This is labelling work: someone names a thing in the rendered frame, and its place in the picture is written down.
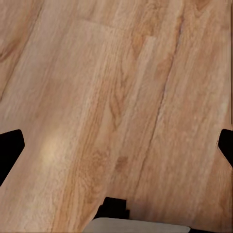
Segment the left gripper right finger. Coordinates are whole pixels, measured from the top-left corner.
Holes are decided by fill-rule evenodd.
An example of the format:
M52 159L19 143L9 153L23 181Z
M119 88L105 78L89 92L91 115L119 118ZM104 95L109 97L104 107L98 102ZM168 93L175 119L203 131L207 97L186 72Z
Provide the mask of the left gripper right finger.
M233 167L233 131L227 129L221 131L218 147Z

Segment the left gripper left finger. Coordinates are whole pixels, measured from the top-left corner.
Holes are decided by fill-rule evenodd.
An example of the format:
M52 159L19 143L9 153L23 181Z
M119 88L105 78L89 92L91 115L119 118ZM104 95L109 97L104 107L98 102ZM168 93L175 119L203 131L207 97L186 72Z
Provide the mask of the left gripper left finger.
M20 129L0 134L0 186L25 148Z

